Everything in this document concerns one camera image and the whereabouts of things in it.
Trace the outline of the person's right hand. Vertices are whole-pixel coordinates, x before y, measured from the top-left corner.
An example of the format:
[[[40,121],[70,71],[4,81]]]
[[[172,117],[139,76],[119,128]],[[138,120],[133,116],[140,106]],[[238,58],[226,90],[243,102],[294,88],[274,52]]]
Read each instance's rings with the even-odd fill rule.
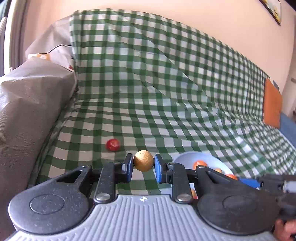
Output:
[[[292,235],[296,232],[296,220],[284,223],[281,219],[275,222],[273,235],[280,241],[293,241]]]

